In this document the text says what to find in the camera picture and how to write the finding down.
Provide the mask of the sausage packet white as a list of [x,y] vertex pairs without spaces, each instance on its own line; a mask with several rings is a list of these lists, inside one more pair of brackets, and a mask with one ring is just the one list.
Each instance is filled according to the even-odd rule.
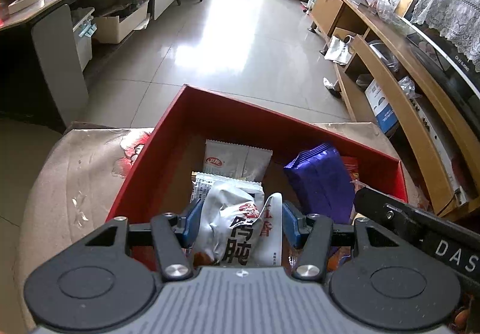
[[206,140],[204,173],[233,179],[261,182],[269,166],[272,150]]

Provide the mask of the purple snack packet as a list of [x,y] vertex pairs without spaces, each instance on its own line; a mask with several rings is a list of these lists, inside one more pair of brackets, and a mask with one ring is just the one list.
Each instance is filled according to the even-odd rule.
[[349,224],[354,184],[339,152],[329,143],[305,150],[284,166],[304,214],[319,214]]

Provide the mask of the grey Kaprons wafer packet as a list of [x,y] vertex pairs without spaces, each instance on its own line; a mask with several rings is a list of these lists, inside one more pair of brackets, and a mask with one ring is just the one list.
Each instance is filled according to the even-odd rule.
[[194,171],[191,173],[192,192],[191,201],[198,199],[205,199],[209,190],[215,183],[229,183],[237,188],[244,190],[253,196],[254,199],[258,197],[261,201],[264,200],[264,190],[259,182],[248,181],[244,179],[233,179],[226,176],[219,176],[208,174],[204,172]]

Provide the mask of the red cardboard box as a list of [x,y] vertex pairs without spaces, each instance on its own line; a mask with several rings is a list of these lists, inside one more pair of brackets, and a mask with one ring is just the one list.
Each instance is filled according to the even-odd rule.
[[185,87],[163,115],[109,216],[137,232],[126,254],[179,279],[202,266],[290,272],[283,202],[348,224],[356,181],[407,198],[398,159],[337,133]]

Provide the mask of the blue white box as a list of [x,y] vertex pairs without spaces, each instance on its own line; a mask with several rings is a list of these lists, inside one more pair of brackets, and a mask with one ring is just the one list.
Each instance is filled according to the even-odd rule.
[[385,93],[381,89],[376,80],[373,80],[366,88],[364,94],[366,95],[368,104],[370,105],[374,116],[377,120],[377,125],[384,134],[389,134],[398,125],[398,119],[394,110],[387,100]]

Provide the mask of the cardboard box under table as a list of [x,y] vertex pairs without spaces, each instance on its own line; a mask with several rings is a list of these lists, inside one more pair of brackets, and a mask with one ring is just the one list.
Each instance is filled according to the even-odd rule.
[[120,44],[132,31],[144,29],[144,25],[148,24],[149,3],[150,0],[136,0],[133,10],[126,17],[120,15],[95,17],[97,30],[93,38],[102,44]]

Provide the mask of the white paper bag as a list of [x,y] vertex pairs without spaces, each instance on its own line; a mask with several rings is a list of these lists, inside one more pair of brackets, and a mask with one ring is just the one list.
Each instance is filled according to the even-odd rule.
[[332,36],[324,58],[340,66],[346,66],[352,59],[353,53],[350,46],[352,40],[353,37],[350,35],[347,35],[343,39]]

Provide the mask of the orange red chip bag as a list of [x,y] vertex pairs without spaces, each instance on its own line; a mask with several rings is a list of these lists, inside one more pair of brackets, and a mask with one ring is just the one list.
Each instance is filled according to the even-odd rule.
[[357,158],[342,156],[341,160],[343,161],[343,165],[348,171],[351,180],[358,181],[360,179],[360,173],[359,173],[359,163]]

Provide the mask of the white lace cover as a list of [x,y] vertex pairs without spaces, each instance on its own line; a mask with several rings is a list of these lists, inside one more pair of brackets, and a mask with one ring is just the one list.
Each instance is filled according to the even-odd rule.
[[418,0],[412,21],[438,31],[479,71],[479,0]]

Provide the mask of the wooden TV stand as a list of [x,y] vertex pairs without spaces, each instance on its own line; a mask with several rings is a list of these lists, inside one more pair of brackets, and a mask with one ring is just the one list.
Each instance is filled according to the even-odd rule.
[[335,72],[349,115],[373,120],[355,81],[371,75],[397,118],[387,132],[412,180],[409,200],[450,221],[479,213],[479,138],[413,44],[349,0],[316,0],[310,13],[326,41],[351,37],[352,57]]

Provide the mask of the black curved television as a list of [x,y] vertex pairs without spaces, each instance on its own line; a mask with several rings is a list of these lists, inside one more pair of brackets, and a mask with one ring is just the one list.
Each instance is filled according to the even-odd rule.
[[406,36],[410,51],[431,74],[473,130],[479,130],[479,73],[450,41],[426,25],[410,23]]

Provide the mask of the white chicken snack packet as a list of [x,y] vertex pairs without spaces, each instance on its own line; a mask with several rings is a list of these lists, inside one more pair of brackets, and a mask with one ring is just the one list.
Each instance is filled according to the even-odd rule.
[[202,207],[192,247],[195,266],[279,266],[281,193],[261,201],[229,183],[215,183]]

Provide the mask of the white storage bin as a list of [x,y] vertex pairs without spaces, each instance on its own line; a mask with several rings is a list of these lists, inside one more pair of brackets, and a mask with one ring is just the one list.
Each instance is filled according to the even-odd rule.
[[72,31],[81,70],[85,70],[92,59],[92,36],[97,30],[93,7],[78,8],[71,12]]

